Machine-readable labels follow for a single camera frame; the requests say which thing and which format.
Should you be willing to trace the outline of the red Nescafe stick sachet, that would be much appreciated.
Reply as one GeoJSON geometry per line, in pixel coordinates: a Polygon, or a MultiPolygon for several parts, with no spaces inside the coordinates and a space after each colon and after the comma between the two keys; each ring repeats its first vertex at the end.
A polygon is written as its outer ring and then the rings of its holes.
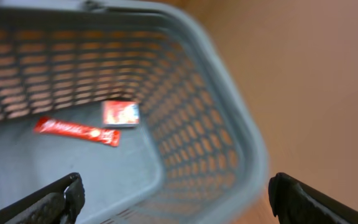
{"type": "Polygon", "coordinates": [[[115,129],[95,128],[68,121],[61,121],[47,116],[39,119],[34,131],[36,133],[54,134],[99,142],[111,147],[118,147],[121,138],[121,132],[115,129]]]}

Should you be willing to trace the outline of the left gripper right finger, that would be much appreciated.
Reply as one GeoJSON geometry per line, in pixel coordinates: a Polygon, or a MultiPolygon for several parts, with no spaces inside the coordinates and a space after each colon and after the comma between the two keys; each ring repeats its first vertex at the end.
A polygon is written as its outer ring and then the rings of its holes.
{"type": "Polygon", "coordinates": [[[270,178],[268,199],[280,224],[358,224],[358,211],[283,172],[270,178]]]}

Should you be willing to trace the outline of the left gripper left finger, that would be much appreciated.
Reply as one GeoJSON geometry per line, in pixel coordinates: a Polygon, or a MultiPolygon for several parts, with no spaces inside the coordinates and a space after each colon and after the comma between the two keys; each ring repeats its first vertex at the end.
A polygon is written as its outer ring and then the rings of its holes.
{"type": "Polygon", "coordinates": [[[79,173],[72,172],[0,210],[4,224],[75,223],[85,204],[79,173]]]}

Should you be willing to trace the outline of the red tissue packet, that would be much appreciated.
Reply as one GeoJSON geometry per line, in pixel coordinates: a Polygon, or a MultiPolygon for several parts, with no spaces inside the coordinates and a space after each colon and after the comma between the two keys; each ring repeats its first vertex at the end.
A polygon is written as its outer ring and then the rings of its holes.
{"type": "Polygon", "coordinates": [[[110,128],[137,126],[140,123],[139,105],[135,101],[104,101],[102,122],[105,127],[110,128]]]}

